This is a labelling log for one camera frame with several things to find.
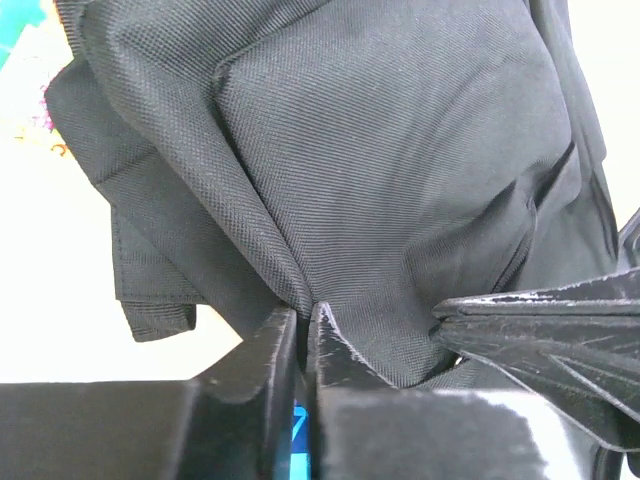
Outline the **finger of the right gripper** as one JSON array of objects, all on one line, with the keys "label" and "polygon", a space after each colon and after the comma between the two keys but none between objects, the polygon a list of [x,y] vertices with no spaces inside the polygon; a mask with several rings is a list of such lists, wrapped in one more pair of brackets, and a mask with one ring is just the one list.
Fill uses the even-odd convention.
[{"label": "finger of the right gripper", "polygon": [[448,299],[433,315],[448,330],[639,326],[639,270],[554,289]]},{"label": "finger of the right gripper", "polygon": [[639,449],[639,343],[632,319],[447,319],[434,338],[547,399],[614,451]]}]

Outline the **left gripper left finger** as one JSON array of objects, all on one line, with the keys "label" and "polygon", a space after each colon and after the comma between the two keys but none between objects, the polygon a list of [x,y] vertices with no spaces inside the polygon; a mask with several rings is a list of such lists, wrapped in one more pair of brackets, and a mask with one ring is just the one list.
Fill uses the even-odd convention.
[{"label": "left gripper left finger", "polygon": [[263,326],[180,381],[1,388],[5,479],[285,479],[296,314]]}]

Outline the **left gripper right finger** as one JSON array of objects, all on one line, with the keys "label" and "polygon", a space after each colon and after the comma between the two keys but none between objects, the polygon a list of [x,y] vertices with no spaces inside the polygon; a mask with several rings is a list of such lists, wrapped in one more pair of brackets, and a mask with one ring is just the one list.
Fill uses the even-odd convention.
[{"label": "left gripper right finger", "polygon": [[311,468],[317,479],[597,479],[599,449],[520,390],[396,389],[315,323]]}]

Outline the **black student backpack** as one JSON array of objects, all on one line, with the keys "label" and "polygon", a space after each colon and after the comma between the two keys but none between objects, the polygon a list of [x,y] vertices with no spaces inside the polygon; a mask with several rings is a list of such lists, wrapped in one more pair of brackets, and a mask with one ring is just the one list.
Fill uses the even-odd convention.
[{"label": "black student backpack", "polygon": [[133,337],[328,303],[399,387],[500,384],[433,307],[613,272],[563,1],[61,1],[53,122],[112,208]]}]

